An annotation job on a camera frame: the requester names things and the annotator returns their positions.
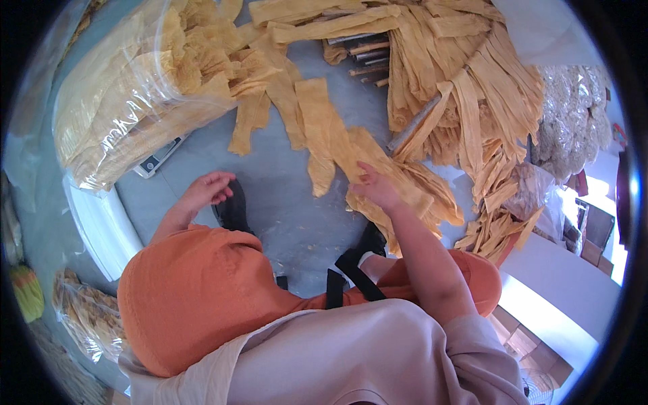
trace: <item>person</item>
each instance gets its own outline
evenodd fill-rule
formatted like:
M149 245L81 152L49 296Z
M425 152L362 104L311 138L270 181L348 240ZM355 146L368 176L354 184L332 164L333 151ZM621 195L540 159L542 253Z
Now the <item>person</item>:
M349 188L391 218L403 258L384 257L369 223L336 263L357 260L386 299L354 287L324 310L331 292L279 288L235 175L206 174L119 283L133 404L527 403L517 362L484 318L502 291L498 270L445 249L386 177L358 165L365 174ZM209 204L223 227L192 225Z

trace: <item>concrete floor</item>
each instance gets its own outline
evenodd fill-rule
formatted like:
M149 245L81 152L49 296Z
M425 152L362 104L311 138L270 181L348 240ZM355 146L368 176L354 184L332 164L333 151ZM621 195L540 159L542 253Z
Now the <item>concrete floor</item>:
M14 193L16 211L23 228L27 262L36 272L45 296L43 320L53 334L70 349L76 360L105 384L123 392L128 379L117 365L101 359L97 364L83 357L71 338L56 322L51 302L52 278L56 270L68 267L81 281L115 295L118 281L109 283L86 252L69 213L63 192L62 171L56 160L51 133L54 98L62 80L96 42L139 2L110 0L94 17L60 64L49 97L39 145L34 205L20 192ZM247 0L237 25L250 21ZM365 126L381 145L390 137L386 116L386 87L376 88L351 78L350 60L330 66L321 57L318 41L301 41L289 46L288 57L297 64L304 79L325 76L329 95L347 126ZM230 111L204 128L196 130L164 163L158 173L143 179L129 172L117 183L124 208L144 245L153 235L166 210L196 177L211 170L237 174L248 200L251 228L261 239L277 274L288 276L290 290L302 297L325 290L326 269L345 249L355 244L366 224L358 213L345 211L348 181L338 170L330 192L315 199L306 172L308 152L293 151L283 122L272 107L267 128L252 134L252 153L238 157L227 152L236 112ZM437 167L450 180L466 221L470 211L472 182L460 170ZM196 223L217 226L211 212L203 210ZM451 246L465 234L465 227L441 226L442 241Z

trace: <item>black shoe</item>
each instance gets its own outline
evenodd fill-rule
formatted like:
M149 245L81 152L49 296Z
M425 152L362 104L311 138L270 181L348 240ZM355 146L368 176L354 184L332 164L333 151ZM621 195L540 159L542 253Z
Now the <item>black shoe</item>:
M362 236L360 237L358 245L355 248L347 249L347 251L344 252L342 256L340 256L340 258L335 262L335 265L340 269L342 269L342 267L340 266L357 267L358 262L362 258L362 255L364 255L368 251L372 251L377 255L387 257L387 255L385 254L386 244L387 240L384 236L382 236L382 233L380 232L376 224L369 221L369 223L365 227L364 232L362 233Z
M228 187L232 190L232 197L229 197L218 205L212 205L211 209L216 215L220 225L230 231L254 232L248 226L248 216L246 214L245 194L238 180L229 182Z

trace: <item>digital scale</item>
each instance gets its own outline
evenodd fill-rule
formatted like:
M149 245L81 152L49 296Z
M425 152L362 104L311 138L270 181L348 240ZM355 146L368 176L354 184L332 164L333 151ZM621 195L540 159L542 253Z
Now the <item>digital scale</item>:
M141 161L133 170L145 179L151 178L162 163L178 149L185 139L185 136L175 138L173 141L158 149L154 154Z

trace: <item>leg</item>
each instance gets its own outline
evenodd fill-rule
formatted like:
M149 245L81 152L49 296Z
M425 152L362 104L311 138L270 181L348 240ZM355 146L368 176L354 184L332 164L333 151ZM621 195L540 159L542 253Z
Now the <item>leg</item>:
M396 259L389 259L380 255L370 255L360 265L360 269L374 282L382 278L394 266Z

